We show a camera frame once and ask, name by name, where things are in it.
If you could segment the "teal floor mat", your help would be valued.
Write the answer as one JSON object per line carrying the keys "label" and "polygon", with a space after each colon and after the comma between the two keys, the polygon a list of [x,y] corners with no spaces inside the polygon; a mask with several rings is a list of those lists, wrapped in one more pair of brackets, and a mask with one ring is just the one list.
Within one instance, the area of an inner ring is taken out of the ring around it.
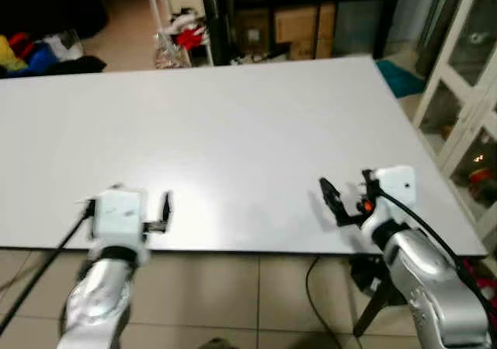
{"label": "teal floor mat", "polygon": [[407,71],[393,61],[380,60],[376,62],[376,66],[390,87],[391,93],[397,98],[415,96],[426,89],[425,79],[419,78],[415,73]]}

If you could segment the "black shelf unit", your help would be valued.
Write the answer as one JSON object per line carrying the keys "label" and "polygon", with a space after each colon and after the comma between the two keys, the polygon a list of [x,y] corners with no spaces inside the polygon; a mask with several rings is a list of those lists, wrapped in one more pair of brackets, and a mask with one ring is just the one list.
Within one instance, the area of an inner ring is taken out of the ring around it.
{"label": "black shelf unit", "polygon": [[[286,58],[289,44],[276,43],[274,13],[294,5],[334,3],[335,29],[332,57],[369,54],[380,60],[386,54],[387,37],[400,0],[202,0],[208,29],[210,60],[214,65],[245,64]],[[243,54],[235,43],[235,12],[267,9],[269,50],[263,54]]]}

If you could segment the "small brown cardboard box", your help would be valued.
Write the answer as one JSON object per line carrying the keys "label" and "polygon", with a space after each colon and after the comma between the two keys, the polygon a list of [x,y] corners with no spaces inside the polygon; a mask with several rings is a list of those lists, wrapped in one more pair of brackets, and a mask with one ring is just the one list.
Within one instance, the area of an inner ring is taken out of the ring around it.
{"label": "small brown cardboard box", "polygon": [[242,9],[235,12],[235,43],[243,54],[263,54],[269,50],[267,9]]}

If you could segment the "dark sofa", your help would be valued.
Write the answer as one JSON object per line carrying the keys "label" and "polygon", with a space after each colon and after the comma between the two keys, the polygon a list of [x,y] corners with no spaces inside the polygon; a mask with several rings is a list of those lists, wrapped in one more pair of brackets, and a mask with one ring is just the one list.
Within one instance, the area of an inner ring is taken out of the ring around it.
{"label": "dark sofa", "polygon": [[74,30],[82,39],[109,23],[102,0],[0,0],[0,35],[40,37]]}

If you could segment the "large brown cardboard box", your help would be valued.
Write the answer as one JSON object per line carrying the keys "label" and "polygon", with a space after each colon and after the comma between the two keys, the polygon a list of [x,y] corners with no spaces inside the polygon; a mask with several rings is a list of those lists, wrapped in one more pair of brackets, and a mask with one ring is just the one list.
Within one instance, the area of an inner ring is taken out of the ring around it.
{"label": "large brown cardboard box", "polygon": [[294,5],[274,13],[276,43],[289,44],[288,60],[332,57],[336,5]]}

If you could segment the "orange item behind cabinet glass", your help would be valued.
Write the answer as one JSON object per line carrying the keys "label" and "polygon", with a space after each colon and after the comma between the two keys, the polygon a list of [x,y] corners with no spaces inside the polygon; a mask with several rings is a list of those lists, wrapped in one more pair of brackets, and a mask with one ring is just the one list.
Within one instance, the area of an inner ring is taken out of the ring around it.
{"label": "orange item behind cabinet glass", "polygon": [[468,175],[468,182],[470,190],[495,189],[497,185],[495,171],[489,167],[473,170]]}

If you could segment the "dark robot foot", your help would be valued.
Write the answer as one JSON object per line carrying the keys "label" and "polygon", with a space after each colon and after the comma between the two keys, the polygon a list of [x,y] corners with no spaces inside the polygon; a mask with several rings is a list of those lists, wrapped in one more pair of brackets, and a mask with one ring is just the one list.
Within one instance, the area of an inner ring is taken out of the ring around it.
{"label": "dark robot foot", "polygon": [[210,338],[206,342],[203,342],[203,344],[196,347],[196,349],[238,349],[238,346],[234,345],[227,339],[214,337]]}

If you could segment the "black table leg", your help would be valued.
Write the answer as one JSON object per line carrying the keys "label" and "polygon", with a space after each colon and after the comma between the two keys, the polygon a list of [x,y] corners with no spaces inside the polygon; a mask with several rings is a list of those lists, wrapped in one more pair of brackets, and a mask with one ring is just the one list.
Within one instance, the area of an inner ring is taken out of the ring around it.
{"label": "black table leg", "polygon": [[353,327],[354,336],[361,337],[377,314],[388,305],[388,270],[383,260],[373,256],[351,257],[349,264],[353,284],[363,295],[370,297]]}

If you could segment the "red floor cleaner appliance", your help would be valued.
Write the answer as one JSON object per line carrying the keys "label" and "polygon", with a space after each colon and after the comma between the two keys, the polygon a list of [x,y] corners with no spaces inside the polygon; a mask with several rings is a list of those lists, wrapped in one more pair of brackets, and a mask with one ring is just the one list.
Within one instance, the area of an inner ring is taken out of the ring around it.
{"label": "red floor cleaner appliance", "polygon": [[497,307],[497,280],[494,272],[481,260],[464,259],[463,265],[467,268],[470,277],[481,290],[493,309]]}

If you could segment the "white glass door cabinet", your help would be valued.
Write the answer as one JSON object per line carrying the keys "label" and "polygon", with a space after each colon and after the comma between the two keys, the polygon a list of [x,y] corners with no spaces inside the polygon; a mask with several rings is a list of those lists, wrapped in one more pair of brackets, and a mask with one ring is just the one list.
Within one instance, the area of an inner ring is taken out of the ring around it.
{"label": "white glass door cabinet", "polygon": [[468,175],[495,171],[497,0],[458,0],[412,125],[470,221],[495,248],[495,189],[470,190]]}

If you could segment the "colourful pile of clothes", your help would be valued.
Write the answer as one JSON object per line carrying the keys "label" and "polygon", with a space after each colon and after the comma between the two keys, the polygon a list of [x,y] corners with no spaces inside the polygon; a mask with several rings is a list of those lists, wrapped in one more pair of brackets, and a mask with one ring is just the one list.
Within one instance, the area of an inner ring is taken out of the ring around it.
{"label": "colourful pile of clothes", "polygon": [[104,72],[107,63],[86,54],[74,30],[54,35],[0,35],[0,79]]}

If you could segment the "clear glass vase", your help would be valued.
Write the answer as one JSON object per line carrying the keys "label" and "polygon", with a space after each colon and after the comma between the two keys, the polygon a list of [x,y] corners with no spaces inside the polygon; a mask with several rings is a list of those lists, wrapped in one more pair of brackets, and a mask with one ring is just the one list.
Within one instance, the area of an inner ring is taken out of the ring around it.
{"label": "clear glass vase", "polygon": [[191,68],[191,62],[183,48],[172,43],[169,37],[155,36],[154,66],[156,69]]}

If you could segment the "red and white glove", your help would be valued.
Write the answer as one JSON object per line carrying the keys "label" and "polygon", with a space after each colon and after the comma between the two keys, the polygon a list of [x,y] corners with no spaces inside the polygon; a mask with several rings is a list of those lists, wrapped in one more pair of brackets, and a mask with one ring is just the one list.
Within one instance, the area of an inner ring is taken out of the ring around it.
{"label": "red and white glove", "polygon": [[209,40],[208,29],[205,26],[183,28],[172,36],[172,40],[183,50],[191,51],[193,48],[202,47]]}

